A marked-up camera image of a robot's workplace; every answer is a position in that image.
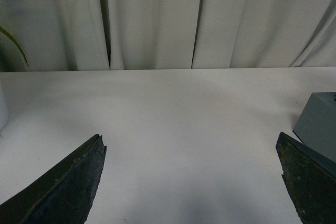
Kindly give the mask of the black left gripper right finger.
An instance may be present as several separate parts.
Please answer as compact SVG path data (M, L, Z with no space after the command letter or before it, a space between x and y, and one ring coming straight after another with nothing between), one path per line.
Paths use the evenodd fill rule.
M282 179L302 223L335 223L335 162L279 134Z

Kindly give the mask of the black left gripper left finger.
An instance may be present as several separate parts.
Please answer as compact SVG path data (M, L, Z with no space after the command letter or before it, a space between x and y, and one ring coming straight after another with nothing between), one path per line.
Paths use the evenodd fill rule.
M85 223L107 148L94 135L36 181L1 204L1 223Z

